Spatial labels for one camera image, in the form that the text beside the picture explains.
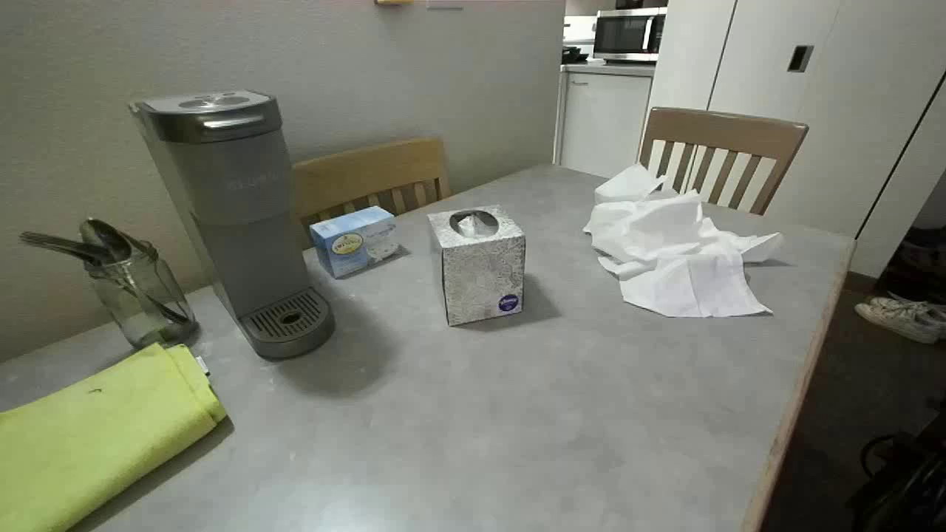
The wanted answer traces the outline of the pile of white tissues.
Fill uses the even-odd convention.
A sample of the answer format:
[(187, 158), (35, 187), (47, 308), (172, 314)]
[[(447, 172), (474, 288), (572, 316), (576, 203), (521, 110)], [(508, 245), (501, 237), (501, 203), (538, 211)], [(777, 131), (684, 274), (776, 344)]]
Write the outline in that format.
[(765, 314), (746, 268), (773, 260), (783, 242), (780, 233), (721, 230), (697, 193), (674, 193), (644, 165), (595, 190), (583, 233), (626, 304), (684, 320)]

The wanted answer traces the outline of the white kitchen cabinet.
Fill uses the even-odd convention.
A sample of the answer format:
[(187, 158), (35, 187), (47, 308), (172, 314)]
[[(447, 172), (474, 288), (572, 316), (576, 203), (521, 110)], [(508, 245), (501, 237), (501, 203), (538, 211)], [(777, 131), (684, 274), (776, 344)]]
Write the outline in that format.
[(611, 178), (640, 161), (651, 79), (644, 75), (566, 76), (566, 119), (558, 163), (586, 174)]

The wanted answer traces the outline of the lime green folded cloth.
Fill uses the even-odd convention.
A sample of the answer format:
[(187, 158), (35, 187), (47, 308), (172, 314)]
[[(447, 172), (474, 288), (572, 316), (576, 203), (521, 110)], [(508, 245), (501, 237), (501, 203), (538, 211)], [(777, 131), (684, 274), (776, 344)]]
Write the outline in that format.
[(0, 415), (0, 532), (67, 532), (229, 418), (187, 347), (149, 347)]

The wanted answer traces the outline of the clear glass pitcher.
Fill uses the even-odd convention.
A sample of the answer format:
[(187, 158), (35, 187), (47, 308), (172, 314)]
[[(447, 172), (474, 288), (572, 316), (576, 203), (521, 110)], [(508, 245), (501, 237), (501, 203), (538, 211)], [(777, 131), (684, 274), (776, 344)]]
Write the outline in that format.
[(146, 239), (90, 215), (78, 239), (23, 230), (23, 245), (78, 258), (99, 302), (122, 333), (146, 350), (150, 344), (192, 344), (202, 330), (168, 264)]

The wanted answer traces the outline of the small blue cardboard box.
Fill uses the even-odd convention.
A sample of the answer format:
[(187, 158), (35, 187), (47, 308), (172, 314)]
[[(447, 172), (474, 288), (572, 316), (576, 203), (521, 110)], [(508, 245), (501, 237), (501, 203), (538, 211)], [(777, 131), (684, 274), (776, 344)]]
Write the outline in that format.
[(365, 273), (400, 252), (396, 218), (385, 206), (365, 206), (308, 227), (332, 279)]

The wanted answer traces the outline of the white sneaker on floor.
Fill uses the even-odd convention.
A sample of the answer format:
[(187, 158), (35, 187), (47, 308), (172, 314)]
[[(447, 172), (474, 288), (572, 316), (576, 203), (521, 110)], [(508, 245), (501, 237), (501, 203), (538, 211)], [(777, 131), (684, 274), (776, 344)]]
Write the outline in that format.
[(857, 302), (854, 311), (898, 336), (913, 344), (937, 344), (946, 341), (946, 308), (928, 302), (909, 302), (909, 299), (869, 299)]

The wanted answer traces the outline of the grey single-serve coffee maker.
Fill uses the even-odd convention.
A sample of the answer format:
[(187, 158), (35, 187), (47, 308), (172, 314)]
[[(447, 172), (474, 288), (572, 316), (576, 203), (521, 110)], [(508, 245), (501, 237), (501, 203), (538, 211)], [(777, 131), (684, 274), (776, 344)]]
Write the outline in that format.
[(335, 333), (292, 212), (292, 168), (271, 94), (233, 88), (130, 104), (202, 264), (252, 350), (301, 359)]

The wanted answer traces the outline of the wooden chair by wall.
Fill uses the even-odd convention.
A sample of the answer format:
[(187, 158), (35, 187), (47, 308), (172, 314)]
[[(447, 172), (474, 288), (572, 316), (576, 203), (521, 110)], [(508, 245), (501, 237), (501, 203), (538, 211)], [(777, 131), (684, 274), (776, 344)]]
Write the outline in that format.
[(438, 137), (323, 153), (295, 163), (292, 172), (292, 211), (300, 224), (359, 206), (409, 212), (450, 193), (447, 153)]

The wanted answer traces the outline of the wooden slatted chair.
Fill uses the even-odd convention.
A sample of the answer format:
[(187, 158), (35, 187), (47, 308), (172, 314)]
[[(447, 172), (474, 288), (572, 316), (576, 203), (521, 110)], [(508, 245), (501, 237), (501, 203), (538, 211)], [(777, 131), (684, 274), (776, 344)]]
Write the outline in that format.
[(674, 193), (709, 193), (718, 206), (764, 215), (805, 138), (801, 121), (654, 106), (640, 163), (671, 174)]

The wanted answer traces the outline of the microwave oven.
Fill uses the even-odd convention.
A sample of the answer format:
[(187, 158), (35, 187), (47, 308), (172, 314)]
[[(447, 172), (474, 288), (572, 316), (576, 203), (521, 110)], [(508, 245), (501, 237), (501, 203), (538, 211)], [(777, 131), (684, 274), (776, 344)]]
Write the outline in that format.
[(595, 22), (595, 54), (600, 59), (656, 62), (669, 10), (610, 10)]

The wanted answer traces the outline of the grey cube tissue box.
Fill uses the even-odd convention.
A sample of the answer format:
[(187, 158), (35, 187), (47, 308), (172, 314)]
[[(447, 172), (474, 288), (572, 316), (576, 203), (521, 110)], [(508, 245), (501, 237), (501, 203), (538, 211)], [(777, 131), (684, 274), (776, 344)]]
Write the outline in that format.
[(527, 233), (496, 203), (430, 212), (430, 233), (450, 325), (523, 308)]

